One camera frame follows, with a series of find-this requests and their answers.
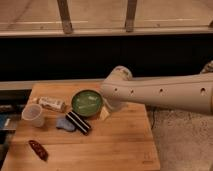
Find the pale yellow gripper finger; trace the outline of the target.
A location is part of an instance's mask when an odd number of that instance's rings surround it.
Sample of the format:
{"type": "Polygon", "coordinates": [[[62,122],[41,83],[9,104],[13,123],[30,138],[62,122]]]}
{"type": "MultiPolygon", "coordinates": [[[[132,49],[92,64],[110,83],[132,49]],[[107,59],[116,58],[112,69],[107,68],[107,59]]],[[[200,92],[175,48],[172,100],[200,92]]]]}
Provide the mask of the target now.
{"type": "Polygon", "coordinates": [[[103,107],[103,108],[101,109],[101,112],[100,112],[100,115],[99,115],[99,119],[102,120],[102,121],[104,121],[104,120],[106,120],[109,116],[110,116],[109,111],[107,110],[106,107],[103,107]]]}

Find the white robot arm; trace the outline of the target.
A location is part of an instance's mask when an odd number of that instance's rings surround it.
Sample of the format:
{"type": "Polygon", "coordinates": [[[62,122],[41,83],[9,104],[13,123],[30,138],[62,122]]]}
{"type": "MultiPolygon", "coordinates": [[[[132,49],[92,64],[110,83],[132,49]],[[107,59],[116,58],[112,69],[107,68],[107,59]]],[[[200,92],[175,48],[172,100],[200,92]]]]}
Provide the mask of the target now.
{"type": "Polygon", "coordinates": [[[133,80],[128,68],[117,66],[101,83],[100,93],[112,104],[133,102],[213,114],[213,73],[133,80]]]}

